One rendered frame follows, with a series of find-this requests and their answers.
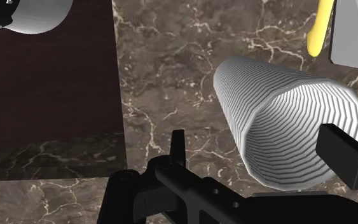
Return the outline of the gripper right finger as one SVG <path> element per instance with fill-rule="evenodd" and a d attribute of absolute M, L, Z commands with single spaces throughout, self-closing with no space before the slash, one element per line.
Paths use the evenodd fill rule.
<path fill-rule="evenodd" d="M 319 128 L 316 153 L 352 190 L 358 190 L 358 141 L 332 123 Z"/>

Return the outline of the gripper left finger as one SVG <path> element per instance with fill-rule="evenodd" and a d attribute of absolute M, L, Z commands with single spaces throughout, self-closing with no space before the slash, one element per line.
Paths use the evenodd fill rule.
<path fill-rule="evenodd" d="M 186 168 L 183 130 L 172 132 L 170 153 L 151 159 L 146 171 L 110 176 L 97 224 L 146 224 L 162 213 L 173 224 L 245 224 L 245 199 L 213 178 Z"/>

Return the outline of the white ribbed cup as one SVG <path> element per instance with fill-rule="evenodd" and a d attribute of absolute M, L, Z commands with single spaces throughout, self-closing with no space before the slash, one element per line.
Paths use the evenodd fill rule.
<path fill-rule="evenodd" d="M 247 172 L 263 186 L 304 190 L 333 177 L 315 151 L 323 123 L 358 141 L 358 96 L 337 81 L 231 57 L 213 86 Z"/>

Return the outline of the white box appliance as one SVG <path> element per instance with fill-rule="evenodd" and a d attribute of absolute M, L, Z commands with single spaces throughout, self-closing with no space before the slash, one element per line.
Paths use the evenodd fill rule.
<path fill-rule="evenodd" d="M 358 0 L 336 0 L 329 59 L 358 68 Z"/>

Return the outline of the yellow banana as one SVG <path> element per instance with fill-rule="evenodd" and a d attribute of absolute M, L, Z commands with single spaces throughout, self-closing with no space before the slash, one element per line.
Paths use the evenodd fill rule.
<path fill-rule="evenodd" d="M 308 54 L 317 57 L 324 45 L 327 27 L 335 0 L 319 0 L 315 22 L 306 35 Z"/>

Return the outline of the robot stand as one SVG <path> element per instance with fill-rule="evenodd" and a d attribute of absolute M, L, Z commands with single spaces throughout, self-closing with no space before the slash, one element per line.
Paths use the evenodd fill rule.
<path fill-rule="evenodd" d="M 0 181 L 126 166 L 112 0 L 0 0 Z"/>

